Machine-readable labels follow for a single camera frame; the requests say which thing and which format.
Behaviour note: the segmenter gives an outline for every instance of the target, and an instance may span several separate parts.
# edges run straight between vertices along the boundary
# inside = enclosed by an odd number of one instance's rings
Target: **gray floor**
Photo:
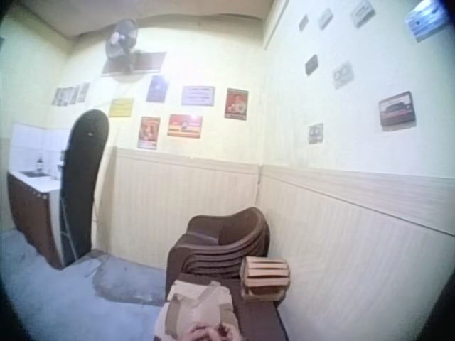
[[[4,287],[36,341],[152,340],[164,276],[96,251],[59,271],[20,232],[1,236]]]

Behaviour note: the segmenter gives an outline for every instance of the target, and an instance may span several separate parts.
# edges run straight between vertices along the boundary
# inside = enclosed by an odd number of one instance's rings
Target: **brown plastic chair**
[[[269,227],[264,215],[250,207],[234,215],[199,215],[168,255],[166,296],[180,273],[213,278],[238,278],[246,256],[266,256]]]

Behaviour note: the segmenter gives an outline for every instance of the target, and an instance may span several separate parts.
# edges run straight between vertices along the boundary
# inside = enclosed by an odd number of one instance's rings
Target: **wall sign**
[[[79,93],[79,85],[77,87],[73,87],[73,93],[71,94],[71,100],[70,100],[71,105],[76,104],[78,93]]]
[[[450,18],[440,0],[424,0],[406,16],[405,21],[420,43],[447,26]]]
[[[57,90],[55,91],[54,99],[53,99],[51,105],[57,105],[59,95],[60,95],[60,88],[58,87]]]
[[[112,100],[109,117],[131,117],[134,98],[116,98]]]
[[[183,87],[182,105],[212,106],[215,87]]]
[[[227,89],[225,118],[247,120],[248,91]]]
[[[60,88],[60,91],[58,93],[58,98],[56,104],[60,107],[63,105],[63,102],[65,100],[65,91],[66,89],[64,87]]]
[[[308,131],[308,142],[310,144],[319,144],[324,140],[324,123],[310,126]]]
[[[168,136],[200,138],[202,116],[172,114],[169,117]]]
[[[370,2],[362,0],[352,11],[350,18],[353,20],[354,26],[360,28],[375,15],[376,11]]]
[[[153,76],[147,92],[147,102],[164,103],[168,92],[169,82],[164,76]]]
[[[384,130],[397,130],[409,128],[413,125],[405,125],[410,122],[415,123],[414,101],[410,91],[397,94],[379,102],[381,125]]]
[[[339,68],[333,71],[333,83],[335,89],[340,89],[354,80],[353,66],[350,62],[344,62]]]
[[[63,105],[66,107],[69,105],[70,100],[71,100],[71,95],[73,94],[73,88],[72,87],[67,87],[65,89],[65,96],[63,98]]]
[[[306,75],[312,74],[319,66],[318,55],[314,55],[309,59],[308,62],[305,64],[305,72]]]
[[[90,87],[90,83],[84,83],[82,84],[82,87],[79,92],[79,97],[77,99],[77,103],[83,103],[85,102],[85,99],[87,98],[87,93],[88,93],[88,88]]]
[[[156,150],[160,121],[159,117],[142,117],[137,148]]]
[[[331,9],[326,9],[322,12],[321,16],[319,17],[318,24],[319,28],[323,30],[327,25],[332,21],[333,13]]]
[[[300,21],[300,24],[299,24],[299,30],[301,32],[305,29],[306,25],[308,25],[308,22],[309,22],[308,16],[305,15],[304,18]]]

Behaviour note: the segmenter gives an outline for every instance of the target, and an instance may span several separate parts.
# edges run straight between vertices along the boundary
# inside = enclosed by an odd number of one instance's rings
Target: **kitchen counter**
[[[9,172],[12,176],[34,188],[40,193],[49,193],[60,189],[60,180],[52,179],[50,176],[30,178],[27,175],[24,175],[16,170],[10,170]]]

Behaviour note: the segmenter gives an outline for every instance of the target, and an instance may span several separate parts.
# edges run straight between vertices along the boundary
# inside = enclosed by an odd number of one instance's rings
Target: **bottle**
[[[36,161],[36,170],[38,172],[43,171],[43,158],[40,156],[38,161]]]

